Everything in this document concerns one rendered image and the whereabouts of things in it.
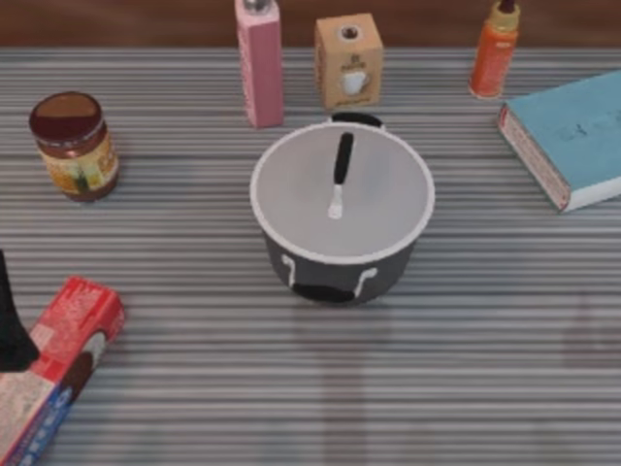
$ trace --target jar lid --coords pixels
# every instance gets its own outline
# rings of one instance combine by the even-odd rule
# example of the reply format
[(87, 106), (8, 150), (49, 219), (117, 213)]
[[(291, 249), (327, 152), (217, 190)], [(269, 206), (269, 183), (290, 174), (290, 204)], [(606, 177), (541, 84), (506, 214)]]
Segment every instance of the jar lid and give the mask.
[[(250, 199), (266, 234), (285, 249), (323, 263), (357, 264), (411, 244), (431, 217), (435, 188), (423, 159), (401, 139), (363, 124), (328, 122), (271, 146), (252, 175)], [(342, 211), (334, 215), (340, 200)]]
[(62, 92), (41, 101), (30, 114), (35, 138), (51, 146), (72, 146), (94, 135), (103, 124), (101, 106), (90, 95)]

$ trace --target brown jar lid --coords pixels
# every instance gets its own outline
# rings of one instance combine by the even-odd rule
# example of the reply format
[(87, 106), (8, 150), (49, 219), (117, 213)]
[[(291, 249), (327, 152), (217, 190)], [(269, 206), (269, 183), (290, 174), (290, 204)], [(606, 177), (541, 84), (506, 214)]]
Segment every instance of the brown jar lid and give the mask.
[(51, 95), (30, 114), (30, 130), (39, 142), (70, 147), (93, 136), (103, 124), (99, 103), (81, 92)]

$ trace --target red package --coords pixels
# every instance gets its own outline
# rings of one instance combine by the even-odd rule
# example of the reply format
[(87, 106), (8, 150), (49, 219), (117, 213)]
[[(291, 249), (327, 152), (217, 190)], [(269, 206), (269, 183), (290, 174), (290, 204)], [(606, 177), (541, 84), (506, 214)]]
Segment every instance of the red package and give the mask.
[(118, 295), (70, 278), (30, 332), (41, 357), (0, 375), (0, 465), (34, 464), (80, 396), (125, 312)]

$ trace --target pot rim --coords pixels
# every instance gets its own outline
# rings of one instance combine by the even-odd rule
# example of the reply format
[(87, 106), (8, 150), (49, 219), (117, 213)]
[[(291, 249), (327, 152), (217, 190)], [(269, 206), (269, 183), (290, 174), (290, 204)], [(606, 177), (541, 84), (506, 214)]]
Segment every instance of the pot rim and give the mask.
[[(272, 153), (274, 153), (280, 146), (287, 143), (291, 139), (296, 138), (300, 134), (312, 131), (314, 129), (334, 127), (334, 126), (342, 127), (342, 128), (351, 128), (352, 126), (359, 127), (359, 128), (363, 128), (368, 131), (371, 131), (371, 132), (375, 132), (382, 137), (391, 139), (392, 141), (402, 146), (411, 155), (411, 157), (414, 159), (414, 161), (418, 164), (421, 171), (423, 172), (423, 176), (425, 177), (425, 181), (427, 182), (427, 186), (428, 186), (427, 204), (425, 206), (423, 215), (421, 219), (416, 223), (415, 227), (408, 233), (408, 235), (406, 235), (404, 238), (402, 238), (399, 242), (395, 243), (394, 245), (389, 246), (388, 248), (384, 248), (383, 250), (377, 250), (369, 254), (351, 255), (351, 256), (326, 255), (320, 252), (306, 250), (304, 248), (301, 248), (289, 242), (286, 238), (281, 236), (272, 227), (270, 222), (265, 218), (265, 215), (263, 214), (263, 211), (261, 210), (261, 206), (259, 205), (259, 201), (257, 199), (258, 180), (259, 180), (259, 175), (261, 174), (261, 170), (263, 169), (263, 166), (265, 165), (265, 162), (270, 157), (270, 155), (272, 155)], [(281, 137), (279, 140), (274, 142), (265, 152), (263, 152), (263, 155), (261, 156), (261, 158), (259, 159), (259, 161), (254, 167), (254, 171), (252, 172), (252, 178), (250, 180), (250, 204), (252, 205), (254, 216), (256, 217), (263, 231), (268, 236), (270, 236), (276, 243), (278, 243), (282, 248), (289, 250), (292, 254), (298, 255), (300, 257), (303, 257), (313, 262), (320, 262), (323, 264), (358, 265), (358, 264), (367, 264), (371, 262), (378, 262), (382, 259), (385, 259), (386, 257), (390, 257), (396, 254), (397, 252), (401, 250), (404, 250), (409, 245), (411, 245), (414, 241), (416, 241), (416, 239), (422, 234), (422, 232), (427, 227), (427, 224), (429, 223), (431, 215), (434, 211), (434, 207), (436, 204), (436, 186), (434, 184), (434, 179), (431, 174), (431, 171), (429, 170), (429, 167), (427, 167), (427, 164), (425, 163), (423, 158), (418, 154), (416, 150), (414, 150), (414, 148), (412, 148), (408, 143), (406, 143), (400, 137), (395, 136), (392, 133), (389, 133), (385, 129), (375, 128), (373, 126), (369, 126), (366, 124), (327, 121), (327, 122), (318, 123), (318, 124), (311, 124), (311, 125), (296, 129), (295, 131)]]

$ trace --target table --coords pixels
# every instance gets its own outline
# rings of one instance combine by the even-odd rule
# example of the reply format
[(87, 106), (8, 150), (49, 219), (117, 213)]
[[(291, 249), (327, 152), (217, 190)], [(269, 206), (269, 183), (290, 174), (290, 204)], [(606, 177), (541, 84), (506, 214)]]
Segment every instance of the table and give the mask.
[[(617, 465), (621, 200), (558, 216), (467, 90), (472, 50), (389, 50), (369, 110), (429, 164), (437, 210), (402, 280), (319, 309), (272, 272), (253, 165), (326, 117), (311, 50), (285, 52), (286, 124), (254, 131), (235, 50), (0, 53), (0, 245), (26, 324), (64, 279), (129, 319), (42, 461), (81, 465)], [(520, 50), (507, 95), (621, 66), (618, 50)], [(31, 107), (92, 92), (119, 187), (58, 194)]]

